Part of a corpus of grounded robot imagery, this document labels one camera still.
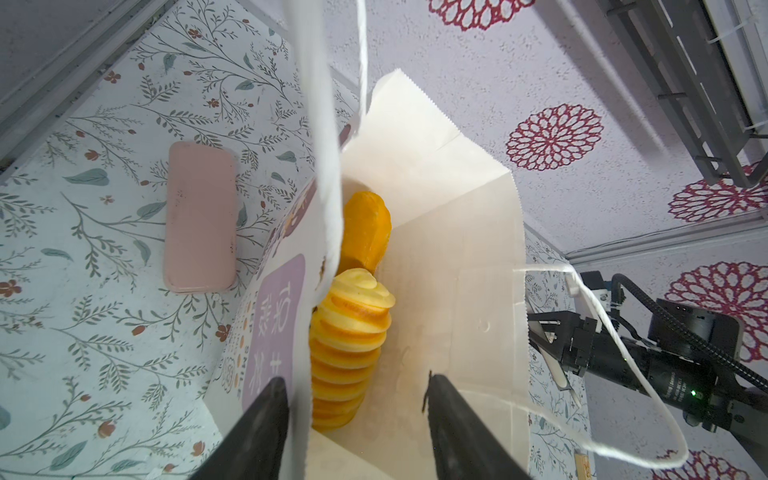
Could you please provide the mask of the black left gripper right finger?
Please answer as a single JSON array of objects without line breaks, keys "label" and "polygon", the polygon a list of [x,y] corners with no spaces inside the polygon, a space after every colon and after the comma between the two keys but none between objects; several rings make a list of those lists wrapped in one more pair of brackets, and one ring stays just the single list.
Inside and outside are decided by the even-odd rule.
[{"label": "black left gripper right finger", "polygon": [[429,375],[422,411],[439,480],[529,478],[446,376]]}]

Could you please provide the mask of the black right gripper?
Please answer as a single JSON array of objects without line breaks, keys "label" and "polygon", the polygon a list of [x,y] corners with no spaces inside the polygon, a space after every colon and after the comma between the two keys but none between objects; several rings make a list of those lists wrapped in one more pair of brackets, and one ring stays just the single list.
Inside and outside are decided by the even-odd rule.
[{"label": "black right gripper", "polygon": [[[621,274],[604,281],[597,271],[585,273],[583,279],[597,297],[607,299],[612,325],[625,328],[627,336],[613,340],[595,313],[533,313],[528,317],[529,342],[536,350],[550,354],[564,371],[578,376],[592,374],[638,392],[648,382],[665,404],[680,409],[687,420],[742,419],[744,388],[734,370],[742,345],[740,320],[669,300],[645,299],[641,303],[652,318],[647,335],[642,336],[621,315],[627,296],[640,297],[637,285]],[[670,317],[691,336],[678,333]],[[731,365],[716,361],[691,337],[720,350]]]}]

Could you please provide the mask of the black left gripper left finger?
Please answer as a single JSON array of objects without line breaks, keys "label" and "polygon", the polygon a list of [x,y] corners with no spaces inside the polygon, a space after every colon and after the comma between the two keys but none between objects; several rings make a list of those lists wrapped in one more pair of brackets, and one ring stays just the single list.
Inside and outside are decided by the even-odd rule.
[{"label": "black left gripper left finger", "polygon": [[272,378],[191,480],[277,480],[289,426],[285,380]]}]

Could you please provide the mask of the ridged spiral bread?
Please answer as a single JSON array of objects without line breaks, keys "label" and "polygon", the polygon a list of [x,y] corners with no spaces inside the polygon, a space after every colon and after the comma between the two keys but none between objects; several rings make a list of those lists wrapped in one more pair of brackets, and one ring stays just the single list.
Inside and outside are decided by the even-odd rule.
[{"label": "ridged spiral bread", "polygon": [[338,274],[312,313],[312,427],[347,425],[363,403],[392,324],[396,298],[368,270]]}]

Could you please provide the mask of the white printed paper bag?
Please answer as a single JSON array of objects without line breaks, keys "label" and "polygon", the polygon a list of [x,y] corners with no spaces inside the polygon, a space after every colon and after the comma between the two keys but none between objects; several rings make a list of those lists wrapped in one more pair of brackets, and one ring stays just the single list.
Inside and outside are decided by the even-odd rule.
[{"label": "white printed paper bag", "polygon": [[[527,472],[529,418],[567,425],[530,401],[526,261],[511,173],[403,72],[360,88],[346,141],[318,1],[284,5],[315,153],[315,176],[268,240],[204,401],[222,441],[267,383],[285,380],[290,408],[278,479],[438,479],[427,414],[442,374]],[[309,328],[338,275],[343,210],[356,192],[391,216],[373,276],[396,298],[363,403],[345,426],[312,427]]]}]

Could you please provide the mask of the long golden baguette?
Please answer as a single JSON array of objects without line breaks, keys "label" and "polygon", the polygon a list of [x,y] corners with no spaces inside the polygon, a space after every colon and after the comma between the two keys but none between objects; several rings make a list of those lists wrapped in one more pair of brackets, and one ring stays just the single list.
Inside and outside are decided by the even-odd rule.
[{"label": "long golden baguette", "polygon": [[356,192],[344,206],[344,233],[337,273],[363,268],[374,274],[392,232],[383,199],[370,191]]}]

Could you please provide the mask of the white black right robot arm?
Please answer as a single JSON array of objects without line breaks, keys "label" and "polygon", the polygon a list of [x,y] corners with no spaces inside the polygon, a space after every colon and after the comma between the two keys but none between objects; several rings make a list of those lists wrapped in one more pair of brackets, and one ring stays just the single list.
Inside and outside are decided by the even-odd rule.
[{"label": "white black right robot arm", "polygon": [[640,373],[631,372],[595,313],[531,313],[530,344],[577,376],[592,374],[630,391],[641,391],[647,380],[687,424],[728,431],[765,469],[767,380],[739,359],[743,322],[679,301],[653,300],[622,274],[604,281],[592,271],[583,280],[598,299],[607,299],[613,326],[627,329],[623,346]]}]

